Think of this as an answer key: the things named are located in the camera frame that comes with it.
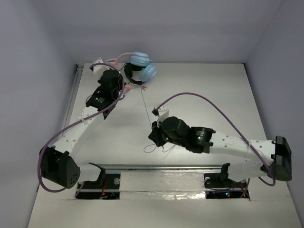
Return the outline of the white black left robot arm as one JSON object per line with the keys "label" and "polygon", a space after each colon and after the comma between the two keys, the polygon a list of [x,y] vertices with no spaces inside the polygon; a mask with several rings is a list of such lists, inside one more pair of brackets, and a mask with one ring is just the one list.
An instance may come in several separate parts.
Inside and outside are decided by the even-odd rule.
{"label": "white black left robot arm", "polygon": [[105,169],[92,162],[80,163],[76,157],[89,134],[107,118],[123,94],[123,76],[115,69],[103,72],[99,87],[93,92],[79,119],[55,134],[42,148],[38,161],[38,180],[43,179],[70,189],[89,182],[95,187],[105,184]]}

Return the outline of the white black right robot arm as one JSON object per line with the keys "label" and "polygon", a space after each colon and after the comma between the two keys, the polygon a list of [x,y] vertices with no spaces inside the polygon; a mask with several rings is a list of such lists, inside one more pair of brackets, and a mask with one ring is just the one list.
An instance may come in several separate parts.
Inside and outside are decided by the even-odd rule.
{"label": "white black right robot arm", "polygon": [[225,154],[243,158],[238,164],[222,165],[219,181],[229,187],[236,181],[267,175],[277,181],[291,181],[291,149],[286,138],[275,140],[247,140],[233,137],[206,127],[190,127],[183,120],[171,116],[163,122],[152,123],[148,138],[156,146],[166,143],[197,154]]}

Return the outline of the pink blue cat-ear headphones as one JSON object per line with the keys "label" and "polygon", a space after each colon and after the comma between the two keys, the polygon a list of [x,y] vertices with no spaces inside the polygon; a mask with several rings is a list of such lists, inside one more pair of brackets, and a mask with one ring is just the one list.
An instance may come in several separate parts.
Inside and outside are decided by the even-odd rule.
{"label": "pink blue cat-ear headphones", "polygon": [[[124,56],[130,56],[128,63],[124,65],[124,74],[129,80],[130,84],[127,84],[127,89],[131,90],[137,87],[146,88],[146,83],[157,75],[156,67],[152,64],[153,61],[149,56],[142,52],[127,52],[121,54],[117,58],[109,59],[106,63],[112,63],[115,67],[118,66],[118,62]],[[140,79],[133,79],[133,72],[141,72]]]}

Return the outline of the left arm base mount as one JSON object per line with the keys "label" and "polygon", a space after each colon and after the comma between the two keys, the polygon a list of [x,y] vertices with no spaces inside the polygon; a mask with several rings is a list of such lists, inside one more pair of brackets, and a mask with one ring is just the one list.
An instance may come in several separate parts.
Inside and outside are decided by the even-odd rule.
{"label": "left arm base mount", "polygon": [[119,173],[107,173],[100,165],[89,163],[101,172],[95,181],[87,180],[78,184],[75,198],[80,200],[119,200],[120,178]]}

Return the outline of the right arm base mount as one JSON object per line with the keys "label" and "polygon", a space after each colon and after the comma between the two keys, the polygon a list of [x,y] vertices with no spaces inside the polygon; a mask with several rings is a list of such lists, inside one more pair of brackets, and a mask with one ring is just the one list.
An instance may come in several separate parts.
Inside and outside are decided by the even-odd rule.
{"label": "right arm base mount", "polygon": [[228,178],[230,163],[222,165],[218,173],[204,173],[206,199],[249,199],[248,182],[236,182]]}

